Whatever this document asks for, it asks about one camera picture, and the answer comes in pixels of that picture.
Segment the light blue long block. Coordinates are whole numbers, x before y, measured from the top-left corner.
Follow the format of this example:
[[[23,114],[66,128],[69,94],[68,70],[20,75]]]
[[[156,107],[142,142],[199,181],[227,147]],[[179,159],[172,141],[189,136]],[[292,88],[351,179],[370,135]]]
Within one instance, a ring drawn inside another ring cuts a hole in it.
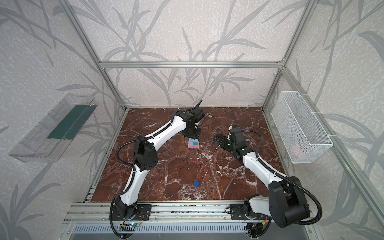
[[[194,144],[194,143],[199,143],[199,140],[189,138],[189,144]]]

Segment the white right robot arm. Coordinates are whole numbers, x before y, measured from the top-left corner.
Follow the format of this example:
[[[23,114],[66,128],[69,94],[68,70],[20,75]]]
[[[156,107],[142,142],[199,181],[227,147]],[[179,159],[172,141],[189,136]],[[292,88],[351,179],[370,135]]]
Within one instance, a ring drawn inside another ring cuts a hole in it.
[[[302,186],[297,177],[286,176],[262,158],[262,134],[258,134],[261,140],[256,148],[249,146],[244,137],[244,133],[248,131],[231,126],[228,136],[218,134],[213,138],[214,145],[229,152],[235,160],[256,175],[269,191],[267,197],[254,196],[244,201],[246,215],[249,218],[253,218],[255,214],[266,215],[280,228],[319,222],[323,216],[320,201]]]

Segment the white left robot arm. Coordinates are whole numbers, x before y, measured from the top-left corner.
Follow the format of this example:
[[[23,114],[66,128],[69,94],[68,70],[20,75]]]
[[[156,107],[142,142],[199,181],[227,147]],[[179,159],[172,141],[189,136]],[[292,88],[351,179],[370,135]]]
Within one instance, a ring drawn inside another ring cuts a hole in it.
[[[157,151],[160,147],[177,134],[185,138],[198,139],[201,134],[199,123],[204,118],[204,111],[195,106],[191,109],[178,109],[165,125],[144,137],[122,144],[116,150],[115,157],[118,162],[132,169],[124,190],[114,196],[110,207],[110,222],[122,221],[132,218],[136,212],[139,192],[150,170],[159,161]],[[120,158],[120,151],[127,145],[134,143],[133,163]]]

